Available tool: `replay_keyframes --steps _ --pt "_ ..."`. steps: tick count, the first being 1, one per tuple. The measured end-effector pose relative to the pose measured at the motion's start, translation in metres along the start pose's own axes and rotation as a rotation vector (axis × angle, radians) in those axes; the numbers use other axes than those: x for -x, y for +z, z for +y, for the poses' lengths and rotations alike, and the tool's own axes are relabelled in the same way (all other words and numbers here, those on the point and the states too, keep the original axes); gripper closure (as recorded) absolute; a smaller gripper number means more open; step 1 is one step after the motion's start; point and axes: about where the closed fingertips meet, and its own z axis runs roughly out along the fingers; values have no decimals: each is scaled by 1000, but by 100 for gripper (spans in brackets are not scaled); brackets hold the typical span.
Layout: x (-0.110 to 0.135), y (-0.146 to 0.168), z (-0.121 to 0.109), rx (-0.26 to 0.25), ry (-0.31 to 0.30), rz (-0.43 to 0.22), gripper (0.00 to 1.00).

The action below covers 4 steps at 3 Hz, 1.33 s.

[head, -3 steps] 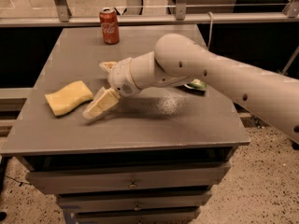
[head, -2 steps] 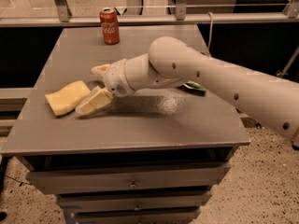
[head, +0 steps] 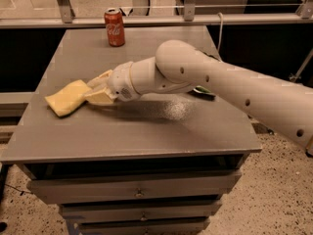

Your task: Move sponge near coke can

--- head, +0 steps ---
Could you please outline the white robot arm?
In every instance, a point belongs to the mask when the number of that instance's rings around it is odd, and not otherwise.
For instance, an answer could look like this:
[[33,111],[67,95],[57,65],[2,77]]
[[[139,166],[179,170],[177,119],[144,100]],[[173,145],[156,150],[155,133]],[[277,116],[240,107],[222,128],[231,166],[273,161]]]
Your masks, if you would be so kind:
[[88,85],[91,90],[84,98],[98,105],[202,86],[307,152],[312,151],[312,88],[216,60],[180,40],[165,41],[153,57],[122,64]]

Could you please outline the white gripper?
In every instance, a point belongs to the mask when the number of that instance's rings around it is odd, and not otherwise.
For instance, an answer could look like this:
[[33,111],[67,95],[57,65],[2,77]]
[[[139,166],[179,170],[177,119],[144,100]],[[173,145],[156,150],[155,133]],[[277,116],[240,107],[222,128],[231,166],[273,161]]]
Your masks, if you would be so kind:
[[[131,81],[132,65],[133,62],[121,64],[114,70],[107,70],[89,80],[87,85],[95,89],[84,94],[85,100],[93,105],[110,105],[116,98],[123,102],[139,99],[140,94],[136,92]],[[105,83],[108,86],[96,88]]]

